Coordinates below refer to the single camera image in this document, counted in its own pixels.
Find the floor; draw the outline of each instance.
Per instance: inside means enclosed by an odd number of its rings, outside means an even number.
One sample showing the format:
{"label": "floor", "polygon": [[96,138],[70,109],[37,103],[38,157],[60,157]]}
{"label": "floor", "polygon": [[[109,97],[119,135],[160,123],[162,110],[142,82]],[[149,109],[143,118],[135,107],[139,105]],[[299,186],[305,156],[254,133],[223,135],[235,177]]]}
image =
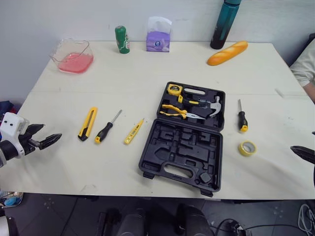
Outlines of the floor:
{"label": "floor", "polygon": [[[175,215],[179,203],[193,205],[206,216],[208,223],[217,226],[226,218],[239,221],[244,228],[265,224],[291,224],[297,225],[297,217],[301,204],[308,203],[315,207],[314,200],[297,201],[267,201],[255,203],[234,203],[232,201],[214,201],[203,199],[178,198],[136,198],[136,197],[99,197],[98,199],[85,199],[67,195],[24,194],[22,203],[17,207],[7,208],[7,216],[12,216],[21,236],[60,236],[65,223],[70,216],[64,236],[94,236],[97,221],[101,212],[109,208],[117,208],[122,217],[136,207],[148,209],[160,206],[170,215]],[[175,236],[168,217],[160,217],[158,230],[154,235]],[[117,232],[119,224],[114,227],[113,235]],[[298,229],[276,226],[252,229],[253,236],[303,236]],[[233,234],[220,231],[219,236]]]}

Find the hammer head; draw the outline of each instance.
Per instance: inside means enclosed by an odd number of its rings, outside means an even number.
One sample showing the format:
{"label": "hammer head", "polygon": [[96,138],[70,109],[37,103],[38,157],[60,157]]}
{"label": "hammer head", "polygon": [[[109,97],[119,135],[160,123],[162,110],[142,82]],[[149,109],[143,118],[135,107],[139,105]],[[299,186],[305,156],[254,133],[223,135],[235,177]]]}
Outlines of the hammer head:
{"label": "hammer head", "polygon": [[218,114],[221,110],[221,103],[219,102],[220,101],[220,97],[219,96],[216,96],[215,97],[216,99],[216,102],[215,103],[211,103],[210,104],[210,108],[215,110],[213,113],[211,113],[209,115],[210,118],[214,117],[216,114]]}

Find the green can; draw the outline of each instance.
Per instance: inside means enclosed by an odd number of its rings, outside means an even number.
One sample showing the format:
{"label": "green can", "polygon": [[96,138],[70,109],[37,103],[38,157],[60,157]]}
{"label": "green can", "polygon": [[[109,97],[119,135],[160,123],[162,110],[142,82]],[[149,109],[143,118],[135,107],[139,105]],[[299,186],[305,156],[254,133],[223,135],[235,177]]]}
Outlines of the green can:
{"label": "green can", "polygon": [[129,49],[129,38],[127,35],[127,30],[124,26],[117,26],[115,28],[116,42],[119,52],[126,54],[130,52]]}

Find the black tool case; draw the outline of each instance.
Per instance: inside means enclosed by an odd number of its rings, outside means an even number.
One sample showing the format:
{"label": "black tool case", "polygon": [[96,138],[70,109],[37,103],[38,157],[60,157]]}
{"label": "black tool case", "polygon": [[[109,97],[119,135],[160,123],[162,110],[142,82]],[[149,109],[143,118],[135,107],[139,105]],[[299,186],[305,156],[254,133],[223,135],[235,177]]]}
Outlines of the black tool case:
{"label": "black tool case", "polygon": [[[215,110],[209,107],[179,103],[177,96],[168,93],[169,84],[182,86],[185,99],[204,99],[215,103],[215,97],[219,96],[220,112],[210,118],[209,114]],[[204,94],[190,92],[189,89]],[[201,194],[209,197],[213,196],[213,192],[218,192],[221,187],[223,136],[220,131],[224,125],[224,103],[223,91],[168,82],[139,162],[143,176],[153,179],[157,175],[187,183],[200,188]],[[160,111],[177,113],[163,109],[162,104],[176,106],[206,119],[182,119],[160,114]],[[181,174],[174,173],[174,169],[178,168]]]}

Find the pink liquid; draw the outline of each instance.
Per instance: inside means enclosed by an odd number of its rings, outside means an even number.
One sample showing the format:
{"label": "pink liquid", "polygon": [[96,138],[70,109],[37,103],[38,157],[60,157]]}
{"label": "pink liquid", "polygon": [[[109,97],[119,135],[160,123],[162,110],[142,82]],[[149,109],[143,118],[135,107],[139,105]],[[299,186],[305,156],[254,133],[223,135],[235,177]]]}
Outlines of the pink liquid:
{"label": "pink liquid", "polygon": [[60,62],[58,68],[62,71],[83,73],[89,68],[93,59],[93,55],[71,53],[63,59],[65,62]]}

